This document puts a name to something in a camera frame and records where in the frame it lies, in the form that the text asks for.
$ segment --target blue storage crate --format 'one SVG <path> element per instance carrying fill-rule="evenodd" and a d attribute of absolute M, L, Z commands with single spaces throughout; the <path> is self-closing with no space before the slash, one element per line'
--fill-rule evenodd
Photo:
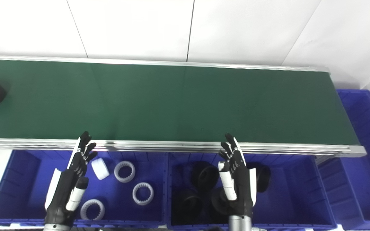
<path fill-rule="evenodd" d="M 319 169 L 338 224 L 370 230 L 370 92 L 340 89 L 338 94 L 367 155 L 332 159 Z"/>
<path fill-rule="evenodd" d="M 0 183 L 0 225 L 43 226 L 52 174 L 55 168 L 65 170 L 70 156 L 70 151 L 13 151 Z M 99 199 L 104 203 L 105 215 L 102 220 L 82 220 L 78 209 L 75 226 L 156 228 L 166 224 L 167 153 L 98 152 L 97 158 L 104 159 L 110 175 L 98 180 L 88 165 L 89 185 L 81 205 L 89 199 Z M 131 161 L 136 169 L 134 179 L 128 183 L 119 182 L 113 175 L 116 164 L 123 160 Z M 132 190 L 139 182 L 147 182 L 154 189 L 154 198 L 146 206 L 132 199 Z"/>
<path fill-rule="evenodd" d="M 330 230 L 336 227 L 332 211 L 312 156 L 300 155 L 245 155 L 247 165 L 260 162 L 271 169 L 269 188 L 257 194 L 253 208 L 253 225 L 267 230 Z M 168 224 L 173 230 L 202 230 L 228 224 L 214 224 L 207 213 L 208 196 L 203 196 L 204 209 L 192 225 L 172 223 L 172 194 L 184 188 L 192 188 L 184 176 L 183 166 L 195 161 L 207 161 L 217 166 L 221 158 L 211 153 L 170 154 L 168 188 Z M 222 186 L 221 180 L 215 188 Z"/>

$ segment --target green conveyor belt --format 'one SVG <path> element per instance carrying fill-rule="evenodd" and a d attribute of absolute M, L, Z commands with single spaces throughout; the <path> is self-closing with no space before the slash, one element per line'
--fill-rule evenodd
<path fill-rule="evenodd" d="M 358 145 L 327 72 L 0 60 L 0 138 Z"/>

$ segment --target robotic hand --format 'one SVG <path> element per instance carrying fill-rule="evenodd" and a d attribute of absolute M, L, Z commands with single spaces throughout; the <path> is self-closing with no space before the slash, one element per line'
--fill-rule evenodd
<path fill-rule="evenodd" d="M 263 230 L 252 227 L 252 208 L 257 198 L 256 169 L 248 169 L 242 150 L 231 134 L 225 134 L 228 141 L 221 142 L 219 155 L 225 159 L 218 163 L 219 174 L 229 200 L 229 231 Z"/>
<path fill-rule="evenodd" d="M 74 225 L 75 210 L 88 187 L 87 164 L 98 154 L 91 152 L 96 143 L 88 145 L 90 141 L 91 136 L 84 132 L 75 144 L 67 169 L 54 171 L 45 201 L 44 231 L 69 231 Z"/>

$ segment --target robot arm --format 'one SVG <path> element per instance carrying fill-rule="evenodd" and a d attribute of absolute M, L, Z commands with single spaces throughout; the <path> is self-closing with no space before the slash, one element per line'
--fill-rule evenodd
<path fill-rule="evenodd" d="M 218 163 L 219 173 L 229 200 L 229 231 L 262 230 L 252 227 L 252 207 L 257 198 L 256 169 L 246 167 L 245 157 L 238 141 L 231 134 L 225 135 L 226 142 L 219 155 L 225 160 Z"/>
<path fill-rule="evenodd" d="M 90 141 L 91 136 L 84 132 L 75 144 L 67 169 L 54 171 L 45 201 L 45 231 L 69 231 L 73 226 L 75 210 L 88 187 L 87 164 L 97 156 L 97 152 L 91 152 L 96 144 L 88 145 Z"/>

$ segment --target white plastic ring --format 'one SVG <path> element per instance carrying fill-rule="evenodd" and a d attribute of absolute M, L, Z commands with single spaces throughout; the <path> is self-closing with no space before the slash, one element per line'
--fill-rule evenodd
<path fill-rule="evenodd" d="M 94 170 L 95 175 L 97 175 L 99 180 L 104 179 L 109 176 L 109 171 L 107 166 L 102 158 L 98 158 L 91 162 L 92 169 Z"/>
<path fill-rule="evenodd" d="M 121 170 L 122 167 L 129 167 L 131 168 L 131 174 L 125 178 L 122 178 L 119 176 L 119 170 Z M 113 174 L 115 175 L 116 179 L 119 180 L 122 183 L 127 183 L 131 181 L 135 177 L 135 167 L 134 165 L 129 162 L 129 161 L 122 161 L 119 162 L 116 166 L 115 169 L 113 170 Z"/>
<path fill-rule="evenodd" d="M 142 188 L 142 187 L 145 187 L 145 188 L 148 188 L 149 191 L 150 191 L 150 195 L 148 197 L 148 199 L 144 200 L 144 201 L 141 201 L 137 198 L 137 191 L 139 190 L 139 188 Z M 132 191 L 132 198 L 134 199 L 135 203 L 137 203 L 138 205 L 140 206 L 145 206 L 147 204 L 149 204 L 152 199 L 154 199 L 154 190 L 152 188 L 152 186 L 146 182 L 141 182 L 139 184 L 137 184 L 134 188 L 134 190 Z"/>
<path fill-rule="evenodd" d="M 90 220 L 90 219 L 88 219 L 88 216 L 87 216 L 86 212 L 87 212 L 88 208 L 91 205 L 94 205 L 94 204 L 97 204 L 100 207 L 100 213 L 98 214 L 98 216 L 96 218 L 94 218 L 92 220 L 97 221 L 97 220 L 101 220 L 104 217 L 104 214 L 105 214 L 104 204 L 102 202 L 100 202 L 99 200 L 97 200 L 97 199 L 91 199 L 91 200 L 86 201 L 82 205 L 82 208 L 81 208 L 81 218 L 82 219 Z"/>

